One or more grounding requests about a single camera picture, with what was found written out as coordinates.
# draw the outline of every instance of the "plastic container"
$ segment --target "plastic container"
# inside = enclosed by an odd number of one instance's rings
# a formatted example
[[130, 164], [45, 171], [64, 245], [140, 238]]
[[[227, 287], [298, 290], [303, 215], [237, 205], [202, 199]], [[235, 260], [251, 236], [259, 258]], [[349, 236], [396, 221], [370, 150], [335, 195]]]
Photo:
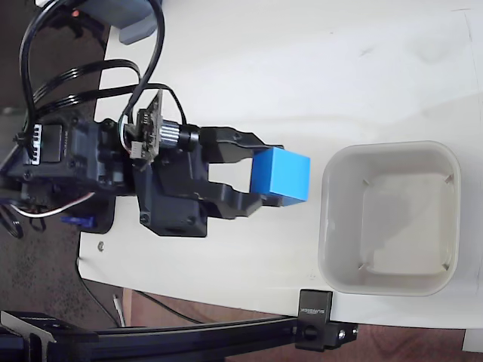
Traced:
[[457, 265], [461, 172], [432, 141], [351, 146], [322, 179], [319, 268], [343, 293], [428, 296]]

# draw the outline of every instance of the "white table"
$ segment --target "white table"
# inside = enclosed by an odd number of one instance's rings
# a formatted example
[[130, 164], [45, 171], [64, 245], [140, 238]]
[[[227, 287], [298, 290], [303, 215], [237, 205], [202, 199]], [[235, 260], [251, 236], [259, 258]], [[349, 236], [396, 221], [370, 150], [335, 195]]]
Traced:
[[[297, 315], [318, 270], [321, 177], [339, 149], [436, 140], [462, 169], [460, 261], [423, 298], [335, 293], [331, 317], [363, 324], [483, 328], [483, 4], [456, 0], [165, 0], [166, 39], [153, 81], [177, 92], [190, 122], [229, 125], [312, 159], [309, 201], [248, 219], [209, 220], [206, 239], [160, 238], [119, 198], [105, 235], [82, 235], [83, 278], [181, 299]], [[130, 46], [111, 31], [106, 58], [145, 68], [155, 37]], [[109, 70], [101, 87], [136, 81]], [[146, 92], [138, 106], [153, 97]], [[164, 116], [179, 120], [165, 97]], [[97, 104], [117, 119], [127, 97]], [[211, 168], [248, 188], [250, 163]], [[104, 251], [97, 245], [104, 243]]]

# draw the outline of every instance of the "white wire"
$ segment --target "white wire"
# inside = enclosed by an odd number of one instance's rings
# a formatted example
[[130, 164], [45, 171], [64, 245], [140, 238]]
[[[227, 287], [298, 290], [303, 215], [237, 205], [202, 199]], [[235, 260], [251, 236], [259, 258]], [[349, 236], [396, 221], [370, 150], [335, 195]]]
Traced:
[[119, 129], [119, 138], [121, 139], [121, 144], [124, 147], [124, 149], [130, 154], [131, 150], [126, 146], [126, 141], [124, 139], [124, 125], [126, 124], [126, 121], [128, 120], [128, 117], [125, 115], [122, 117], [121, 120], [121, 128]]
[[119, 320], [121, 321], [121, 327], [126, 327], [126, 320], [124, 318], [124, 312], [122, 311], [122, 304], [119, 300], [119, 297], [113, 294], [112, 301], [114, 302], [115, 310], [118, 312]]
[[12, 206], [12, 209], [17, 211], [20, 215], [23, 215], [25, 217], [30, 217], [31, 219], [40, 219], [42, 217], [49, 217], [49, 216], [57, 215], [58, 213], [61, 213], [64, 210], [67, 210], [68, 208], [70, 208], [72, 206], [78, 205], [78, 204], [88, 200], [92, 196], [94, 196], [94, 193], [89, 192], [87, 195], [82, 196], [81, 198], [78, 198], [77, 200], [74, 200], [72, 202], [69, 202], [65, 206], [59, 207], [58, 209], [55, 209], [55, 210], [47, 211], [45, 213], [27, 213], [26, 211], [19, 209], [15, 205], [10, 205], [10, 206]]

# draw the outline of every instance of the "screw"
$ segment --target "screw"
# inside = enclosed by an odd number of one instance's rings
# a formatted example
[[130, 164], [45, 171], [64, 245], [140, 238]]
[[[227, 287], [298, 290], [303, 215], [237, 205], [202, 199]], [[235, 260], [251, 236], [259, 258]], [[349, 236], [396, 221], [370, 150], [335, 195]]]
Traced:
[[140, 218], [139, 218], [139, 222], [143, 225], [149, 223], [149, 215], [147, 213], [143, 213], [141, 214]]

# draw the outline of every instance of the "blue block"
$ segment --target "blue block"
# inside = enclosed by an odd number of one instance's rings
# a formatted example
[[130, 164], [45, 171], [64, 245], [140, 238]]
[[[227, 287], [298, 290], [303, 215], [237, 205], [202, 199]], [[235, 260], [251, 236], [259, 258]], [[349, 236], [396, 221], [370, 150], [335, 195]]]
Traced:
[[278, 195], [283, 205], [309, 198], [310, 158], [273, 147], [254, 156], [250, 192]]

